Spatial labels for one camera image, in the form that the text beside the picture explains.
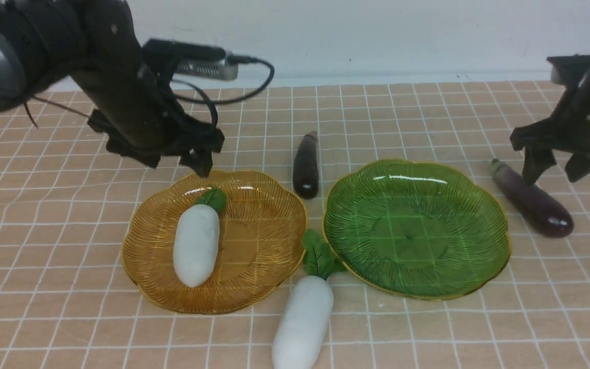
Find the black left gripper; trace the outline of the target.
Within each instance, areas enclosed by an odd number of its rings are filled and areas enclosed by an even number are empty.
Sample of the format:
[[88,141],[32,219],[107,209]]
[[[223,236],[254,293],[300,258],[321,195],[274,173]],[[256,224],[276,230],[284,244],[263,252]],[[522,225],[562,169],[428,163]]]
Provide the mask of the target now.
[[170,87],[171,79],[146,63],[131,68],[111,61],[79,58],[72,77],[95,104],[87,123],[109,136],[106,150],[156,169],[162,156],[180,156],[179,164],[200,178],[213,168],[212,153],[220,153],[225,136],[218,128],[216,108],[206,99],[211,120],[185,112]]

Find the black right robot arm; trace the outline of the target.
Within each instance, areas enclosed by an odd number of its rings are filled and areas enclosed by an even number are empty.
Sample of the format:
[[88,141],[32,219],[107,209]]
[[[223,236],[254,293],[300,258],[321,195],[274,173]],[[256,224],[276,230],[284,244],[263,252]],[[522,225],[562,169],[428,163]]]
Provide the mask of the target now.
[[551,81],[564,92],[550,117],[513,129],[510,142],[524,152],[522,177],[533,185],[556,164],[554,152],[570,153],[565,165],[569,182],[590,174],[590,55],[553,56]]

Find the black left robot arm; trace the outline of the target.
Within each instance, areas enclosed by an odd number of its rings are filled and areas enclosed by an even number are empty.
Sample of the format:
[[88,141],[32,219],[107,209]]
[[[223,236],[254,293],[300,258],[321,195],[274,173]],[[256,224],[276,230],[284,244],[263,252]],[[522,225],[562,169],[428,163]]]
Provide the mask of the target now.
[[106,150],[157,168],[178,157],[210,175],[224,136],[185,112],[170,87],[178,60],[152,56],[125,1],[0,1],[0,112],[70,77],[95,105],[88,126]]

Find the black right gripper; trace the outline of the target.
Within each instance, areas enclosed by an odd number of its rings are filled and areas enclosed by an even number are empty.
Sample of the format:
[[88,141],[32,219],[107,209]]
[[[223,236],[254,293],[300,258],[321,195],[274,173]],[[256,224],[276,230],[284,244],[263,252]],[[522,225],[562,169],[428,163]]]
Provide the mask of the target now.
[[590,154],[590,91],[568,88],[549,117],[515,128],[510,141],[514,150],[524,149],[522,177],[528,186],[557,164],[553,150],[575,153],[564,167],[569,182],[590,175],[590,156],[583,155]]

